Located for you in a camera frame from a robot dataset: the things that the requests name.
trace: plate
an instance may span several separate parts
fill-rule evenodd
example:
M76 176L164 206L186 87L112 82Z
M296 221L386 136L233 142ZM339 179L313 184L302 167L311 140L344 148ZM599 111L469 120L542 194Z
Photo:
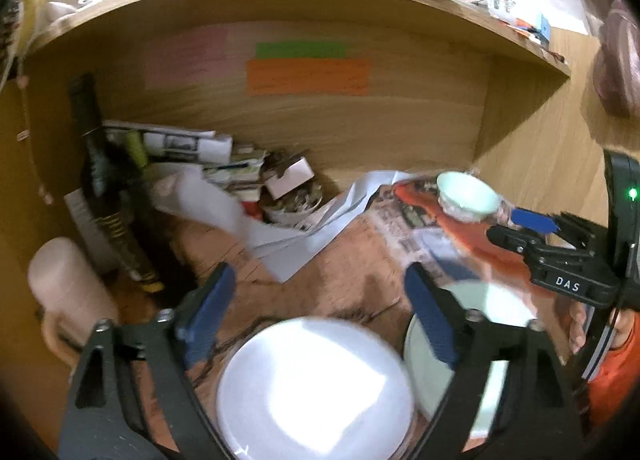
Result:
M508 287L480 281L459 281L443 288L451 291L464 308L477 308L491 321L512 326L526 326L535 318L523 300ZM414 389L416 405L431 418L453 376L449 367L437 360L420 321L414 315L404 340L404 361ZM494 421L495 411L507 373L507 361L494 361L476 420L469 438L485 438Z
M216 416L251 460L388 460L414 417L404 364L377 334L302 317L247 341L218 384Z

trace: green sticky note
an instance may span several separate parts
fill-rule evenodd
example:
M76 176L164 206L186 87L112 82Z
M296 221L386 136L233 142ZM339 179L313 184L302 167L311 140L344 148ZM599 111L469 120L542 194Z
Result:
M281 41L258 43L255 47L256 59L286 58L345 58L347 47L337 41Z

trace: wine bottle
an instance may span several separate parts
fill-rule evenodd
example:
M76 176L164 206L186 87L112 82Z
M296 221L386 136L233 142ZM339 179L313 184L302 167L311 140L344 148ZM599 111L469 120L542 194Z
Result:
M177 306L188 291L197 288L196 277L172 251L139 167L126 151L107 140L93 75L73 79L68 94L86 153L82 192L98 227L122 268L156 305Z

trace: orange printed paper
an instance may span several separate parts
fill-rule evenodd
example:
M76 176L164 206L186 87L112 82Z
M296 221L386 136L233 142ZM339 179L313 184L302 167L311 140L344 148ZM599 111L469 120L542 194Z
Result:
M368 59L252 59L246 64L249 95L366 95Z

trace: bottle label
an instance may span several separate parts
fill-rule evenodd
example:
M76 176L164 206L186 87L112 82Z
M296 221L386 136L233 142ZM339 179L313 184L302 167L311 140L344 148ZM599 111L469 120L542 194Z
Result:
M164 289L164 284L159 281L158 274L129 231L129 227L123 222L120 212L96 218L96 223L108 237L120 264L132 280L143 283L142 289L146 292L153 293Z

